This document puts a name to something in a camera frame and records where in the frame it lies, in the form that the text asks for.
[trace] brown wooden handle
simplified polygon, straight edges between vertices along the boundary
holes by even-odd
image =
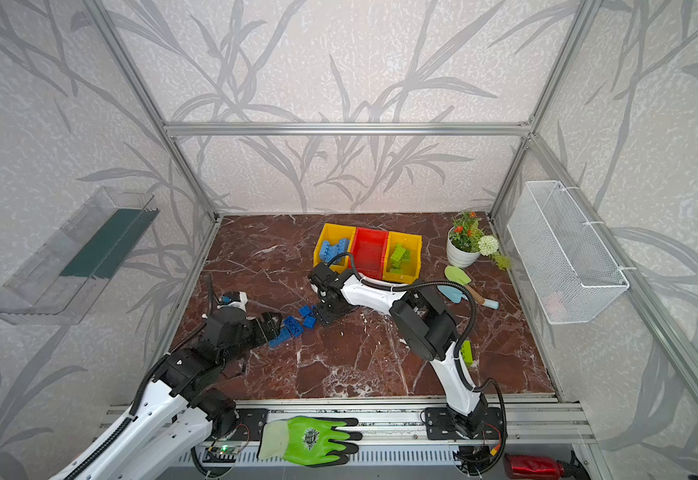
[[[466,287],[467,287],[467,290],[469,290],[469,293],[472,294],[472,296],[474,297],[474,301],[475,301],[475,302],[477,302],[477,303],[480,304],[480,305],[482,305],[483,303],[485,303],[485,299],[483,298],[483,296],[480,295],[479,293],[477,293],[477,291],[476,291],[474,288],[472,288],[472,287],[469,286],[469,285],[464,285],[464,286],[466,286]]]

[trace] plastic bin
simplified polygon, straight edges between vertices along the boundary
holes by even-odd
[[[383,260],[387,252],[389,232],[357,228],[350,251],[354,255],[357,271],[376,280],[382,280]]]
[[[403,273],[393,274],[389,270],[392,268],[389,260],[394,253],[394,247],[401,244],[403,248],[411,251],[411,259],[400,264]],[[383,257],[383,278],[387,282],[413,283],[418,274],[421,273],[421,246],[423,241],[421,235],[401,234],[399,232],[389,232],[386,254]]]
[[[320,234],[320,239],[317,240],[317,245],[315,246],[315,263],[312,266],[316,266],[320,263],[320,248],[322,247],[322,242],[327,240],[331,245],[337,244],[342,238],[349,239],[349,251],[351,252],[352,246],[354,244],[354,235],[357,231],[355,226],[345,226],[345,225],[335,225],[335,224],[325,224],[322,226],[322,233]],[[331,265],[331,268],[337,274],[343,272],[349,265],[349,257],[345,256],[339,262]]]

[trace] work glove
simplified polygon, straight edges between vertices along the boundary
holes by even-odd
[[[310,467],[344,465],[357,453],[362,439],[359,432],[343,432],[336,427],[355,426],[356,418],[294,417],[264,426],[258,458],[282,457],[288,462]]]

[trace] wallpaper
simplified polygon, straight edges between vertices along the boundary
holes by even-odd
[[[105,0],[171,121],[521,121],[578,0]]]
[[[227,214],[488,210],[519,143],[359,135],[182,140],[203,184],[225,192],[212,197]]]
[[[540,132],[698,349],[698,2],[604,3]],[[545,179],[529,160],[514,194]],[[614,477],[698,475],[698,407],[628,299],[550,326],[516,274],[553,374],[584,404]]]
[[[559,98],[543,136],[698,349],[698,2],[599,12]]]
[[[211,226],[78,2],[0,0],[0,285],[102,186],[154,223],[76,326],[0,320],[0,478],[40,479],[127,402]]]
[[[581,402],[613,478],[698,475],[698,406],[626,296],[593,321],[550,325],[506,228],[526,181],[549,180],[528,154],[495,218],[545,364],[567,402]]]

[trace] white flower pot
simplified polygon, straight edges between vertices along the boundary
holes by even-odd
[[[463,252],[456,248],[455,245],[450,243],[450,233],[453,232],[453,229],[451,228],[450,231],[448,232],[448,236],[446,237],[447,241],[447,261],[449,264],[453,266],[457,266],[459,268],[466,268],[469,265],[473,264],[475,260],[479,257],[479,252]]]

